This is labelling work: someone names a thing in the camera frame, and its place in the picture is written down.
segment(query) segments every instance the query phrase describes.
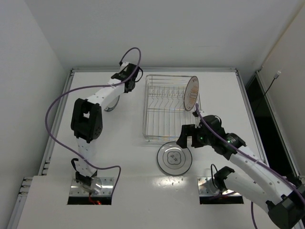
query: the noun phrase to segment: plate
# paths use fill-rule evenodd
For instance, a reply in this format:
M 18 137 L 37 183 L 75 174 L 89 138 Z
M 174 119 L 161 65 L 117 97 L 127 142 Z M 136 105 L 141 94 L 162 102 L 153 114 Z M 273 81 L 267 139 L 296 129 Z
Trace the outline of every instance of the plate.
M 193 76 L 189 80 L 184 92 L 183 103 L 186 111 L 192 110 L 192 108 L 195 106 L 198 93 L 199 93 L 199 80 L 197 76 Z
M 193 157 L 188 148 L 182 149 L 176 142 L 168 142 L 160 147 L 157 162 L 165 174 L 180 176 L 190 169 Z

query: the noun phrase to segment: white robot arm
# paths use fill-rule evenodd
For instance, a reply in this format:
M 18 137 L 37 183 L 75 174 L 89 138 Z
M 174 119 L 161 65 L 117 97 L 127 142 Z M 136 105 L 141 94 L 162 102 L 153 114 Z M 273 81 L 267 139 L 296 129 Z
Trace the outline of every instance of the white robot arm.
M 240 174 L 232 168 L 223 167 L 214 175 L 214 181 L 208 180 L 204 187 L 214 195 L 226 190 L 233 190 L 261 207 L 270 219 L 281 229 L 291 229 L 302 217 L 305 216 L 305 207 L 299 196 L 289 185 L 283 182 L 270 169 L 259 163 L 259 159 L 246 146 L 245 142 L 236 134 L 226 133 L 221 126 L 221 119 L 214 115 L 205 116 L 203 119 L 208 126 L 227 143 L 224 143 L 212 133 L 201 121 L 196 112 L 196 124 L 183 125 L 177 144 L 186 148 L 187 137 L 192 137 L 192 146 L 211 146 L 218 154 L 240 167 L 245 173 Z M 233 145 L 245 155 L 234 150 Z M 304 197 L 305 187 L 300 185 L 297 191 Z
M 122 63 L 120 71 L 113 75 L 107 83 L 116 86 L 103 87 L 88 98 L 75 101 L 71 129 L 76 136 L 78 152 L 85 160 L 92 161 L 97 153 L 96 139 L 100 136 L 103 128 L 102 110 L 112 111 L 116 107 L 120 95 L 134 89 L 139 68 L 130 80 L 120 85 L 118 83 L 126 80 L 135 67 L 136 65 L 128 62 Z M 76 179 L 90 186 L 90 181 L 97 170 L 81 158 L 74 158 L 71 162 L 76 170 Z

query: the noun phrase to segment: metal mounting plate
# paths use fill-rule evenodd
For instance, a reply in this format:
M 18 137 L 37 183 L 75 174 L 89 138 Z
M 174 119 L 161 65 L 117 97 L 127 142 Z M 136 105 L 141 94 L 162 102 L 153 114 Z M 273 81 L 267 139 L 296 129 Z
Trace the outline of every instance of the metal mounting plate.
M 110 197 L 113 190 L 113 177 L 99 177 L 102 181 L 102 188 L 98 194 L 92 195 L 93 197 Z M 71 182 L 71 188 L 69 197 L 87 197 L 89 191 L 84 188 L 80 182 L 76 181 L 74 178 Z
M 198 177 L 197 181 L 198 181 L 198 191 L 199 191 L 199 196 L 200 197 L 212 197 L 213 194 L 209 193 L 209 191 L 206 189 L 205 187 L 205 183 L 211 179 L 211 177 Z M 229 193 L 233 193 L 234 191 L 232 190 L 227 190 L 225 191 L 223 194 L 229 194 Z M 229 196 L 235 196 L 235 197 L 241 197 L 242 195 L 240 195 L 239 193 L 233 193 L 232 195 Z

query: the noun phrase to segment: red wire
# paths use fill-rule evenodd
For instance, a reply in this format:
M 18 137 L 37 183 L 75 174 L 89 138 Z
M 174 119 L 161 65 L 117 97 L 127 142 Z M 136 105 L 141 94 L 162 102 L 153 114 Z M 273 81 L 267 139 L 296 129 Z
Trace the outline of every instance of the red wire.
M 89 194 L 89 202 L 91 202 L 95 205 L 95 202 L 91 199 L 91 194 Z

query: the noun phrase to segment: wire dish rack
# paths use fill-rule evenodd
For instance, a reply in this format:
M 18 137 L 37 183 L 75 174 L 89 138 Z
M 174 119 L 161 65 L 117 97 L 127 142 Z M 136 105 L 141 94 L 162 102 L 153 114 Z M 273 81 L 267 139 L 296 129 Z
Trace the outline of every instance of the wire dish rack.
M 191 76 L 147 75 L 145 81 L 142 132 L 147 142 L 177 141 L 181 126 L 195 124 L 184 109 L 184 92 Z M 201 110 L 200 95 L 197 103 Z

